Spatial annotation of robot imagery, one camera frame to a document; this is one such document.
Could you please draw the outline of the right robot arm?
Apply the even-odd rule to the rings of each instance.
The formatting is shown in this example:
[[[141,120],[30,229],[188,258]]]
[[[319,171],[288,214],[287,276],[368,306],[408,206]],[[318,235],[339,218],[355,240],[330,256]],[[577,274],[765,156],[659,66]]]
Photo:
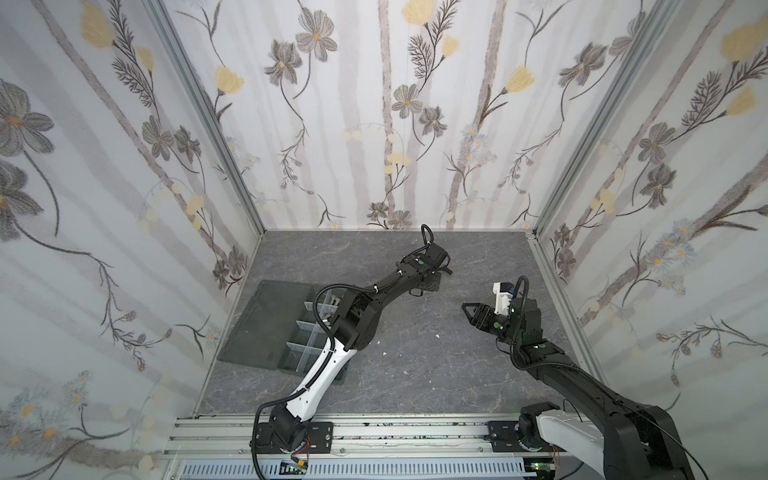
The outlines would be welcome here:
[[[695,477],[668,412],[620,395],[578,366],[544,337],[535,301],[512,297],[500,313],[477,302],[461,308],[470,325],[510,346],[516,369],[556,390],[578,411],[568,416],[543,408],[531,416],[522,439],[562,447],[605,479]]]

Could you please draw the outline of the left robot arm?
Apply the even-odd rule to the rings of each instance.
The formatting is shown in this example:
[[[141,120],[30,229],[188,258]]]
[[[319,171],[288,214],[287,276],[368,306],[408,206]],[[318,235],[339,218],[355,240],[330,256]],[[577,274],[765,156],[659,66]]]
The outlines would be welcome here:
[[[442,275],[452,273],[449,263],[448,252],[427,239],[377,283],[323,287],[313,299],[312,313],[327,340],[290,395],[257,409],[250,441],[252,455],[266,453],[270,448],[293,453],[308,445],[309,426],[320,401],[349,360],[371,343],[384,308],[413,291],[438,291]]]

